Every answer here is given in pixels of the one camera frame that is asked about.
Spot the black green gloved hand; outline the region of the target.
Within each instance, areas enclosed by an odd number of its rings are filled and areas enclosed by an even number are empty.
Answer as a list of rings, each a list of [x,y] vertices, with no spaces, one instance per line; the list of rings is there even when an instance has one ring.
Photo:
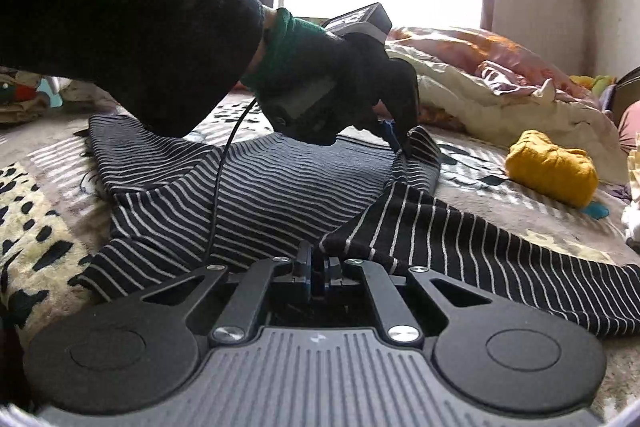
[[[241,78],[258,105],[259,97],[269,88],[285,88],[305,75],[333,72],[339,62],[352,60],[344,46],[321,26],[295,17],[285,8],[271,14],[260,48],[262,59]]]

